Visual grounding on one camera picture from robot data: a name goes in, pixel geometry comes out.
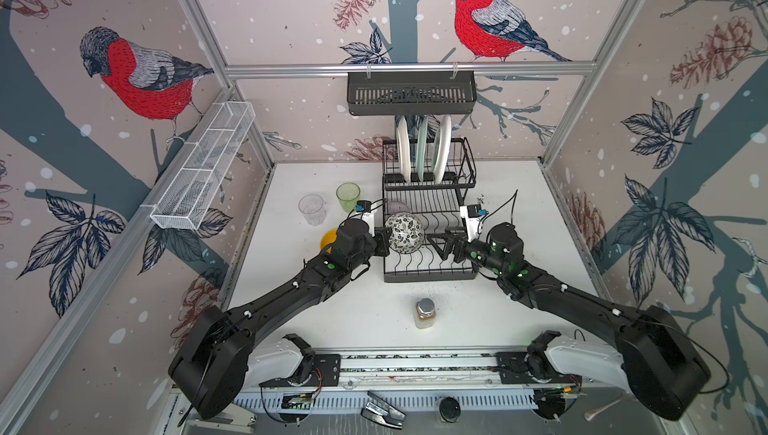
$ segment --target wallpaper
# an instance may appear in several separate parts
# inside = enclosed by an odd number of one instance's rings
[[[703,435],[768,433],[767,12],[648,0],[553,169],[614,299],[725,363],[689,409]]]
[[[168,366],[200,312],[220,303],[264,175],[244,142],[198,231],[153,225],[22,433],[154,429],[173,385]]]
[[[200,0],[232,65],[591,60],[620,2]]]
[[[475,159],[544,153],[580,76],[479,77],[478,101],[453,115],[453,136],[469,140]],[[240,80],[275,161],[380,160],[395,138],[392,116],[351,116],[346,79]],[[442,116],[430,115],[437,128]],[[412,138],[416,137],[411,127]]]
[[[175,0],[3,0],[0,397],[220,88]]]

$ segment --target red breast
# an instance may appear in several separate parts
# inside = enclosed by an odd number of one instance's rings
[[[492,2],[493,0],[456,0],[456,36],[475,56],[506,58],[524,45],[486,33],[472,19],[472,10],[485,8]]]
[[[111,76],[101,75],[104,83],[134,113],[153,120],[168,120],[184,111],[192,100],[192,80],[159,92],[142,90],[128,81],[136,69],[136,58],[128,42],[122,38],[109,47]]]

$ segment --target patterned bowl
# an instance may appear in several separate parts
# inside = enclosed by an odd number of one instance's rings
[[[392,229],[389,248],[399,254],[413,253],[424,243],[424,227],[421,220],[407,211],[395,213],[386,220],[384,226]]]

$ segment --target yellow bowl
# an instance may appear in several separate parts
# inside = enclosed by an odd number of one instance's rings
[[[320,249],[322,250],[323,247],[333,243],[334,241],[336,241],[336,229],[333,229],[322,236],[322,239],[320,240]]]

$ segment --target silver lid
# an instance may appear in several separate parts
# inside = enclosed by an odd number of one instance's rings
[[[416,311],[422,317],[431,317],[435,314],[435,302],[429,298],[422,298],[416,304]]]

